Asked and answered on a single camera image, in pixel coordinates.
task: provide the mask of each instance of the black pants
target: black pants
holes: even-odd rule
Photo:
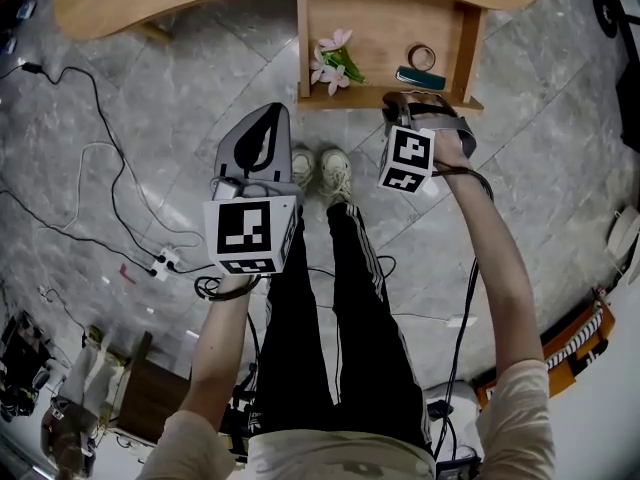
[[[260,355],[255,433],[289,429],[368,432],[430,451],[428,416],[404,338],[390,314],[382,269],[358,209],[327,211],[336,265],[340,404],[329,391],[300,219],[282,274],[268,295],[271,318]]]

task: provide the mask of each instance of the beige shirt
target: beige shirt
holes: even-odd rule
[[[553,478],[549,377],[540,361],[509,368],[477,421],[485,451],[480,478]],[[234,461],[201,416],[179,411],[166,424],[139,480],[222,480]],[[287,430],[249,442],[246,477],[259,480],[314,478],[435,478],[433,458],[395,439],[357,432]]]

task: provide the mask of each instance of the forearm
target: forearm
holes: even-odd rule
[[[246,286],[247,276],[223,278],[218,291]],[[196,343],[191,386],[181,409],[196,412],[219,429],[235,386],[249,308],[249,294],[211,304]]]
[[[524,359],[543,359],[533,292],[520,252],[493,202],[470,175],[445,177],[464,215],[484,281],[498,375]]]

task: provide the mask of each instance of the wooden shelf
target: wooden shelf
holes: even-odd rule
[[[415,90],[398,82],[399,66],[423,43],[436,54],[430,73],[446,78],[442,94],[464,113],[481,113],[471,97],[475,67],[482,46],[486,11],[454,0],[298,0],[300,86],[298,105],[305,109],[380,108],[382,95],[392,90]],[[349,54],[366,85],[352,82],[329,97],[325,84],[310,86],[309,59],[318,39],[334,30],[351,29]]]

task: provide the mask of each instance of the marble floor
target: marble floor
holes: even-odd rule
[[[397,317],[417,378],[424,387],[447,379],[458,330],[443,320],[463,311],[472,261],[461,213],[442,184],[437,196],[403,197],[375,187],[384,140],[379,111],[296,110],[295,0],[224,0],[164,17],[175,36],[167,46],[128,34],[70,41],[57,30],[52,0],[37,1],[0,71],[33,61],[53,76],[67,65],[94,74],[111,126],[157,212],[155,219],[126,172],[117,204],[146,247],[182,246],[183,264],[208,262],[197,233],[204,234],[201,203],[210,197],[217,144],[245,114],[281,101],[291,112],[295,141],[315,151],[336,144],[349,153],[369,236],[379,254],[398,262],[387,281],[392,310],[429,317]],[[591,0],[537,0],[491,12],[484,43],[474,95],[486,108],[469,120],[479,140],[472,163],[491,182],[522,251],[542,331],[614,272],[606,234],[614,210],[635,201],[638,179],[638,157],[619,138],[615,82],[626,54],[619,37],[600,31]],[[76,213],[84,155],[78,218],[68,231],[148,264],[111,209],[116,153],[87,147],[107,141],[88,80],[71,73],[53,87],[18,71],[0,82],[0,100],[2,183],[43,219],[64,226]],[[305,220],[309,264],[331,269],[326,217],[313,196]],[[125,277],[122,258],[43,231],[6,196],[0,196],[0,233],[4,304],[30,311],[68,356],[79,351],[80,329],[59,301],[40,296],[40,286],[56,288],[81,324],[103,326],[121,347],[131,350],[150,331],[155,360],[188,371],[194,338],[187,331],[197,333],[207,311],[192,276],[160,283],[125,261]],[[320,273],[312,273],[312,283],[332,378],[332,283]],[[262,338],[264,286],[252,296],[251,312]],[[478,321],[463,342],[462,378],[494,362],[481,283],[472,312]],[[248,339],[245,365],[252,355]]]

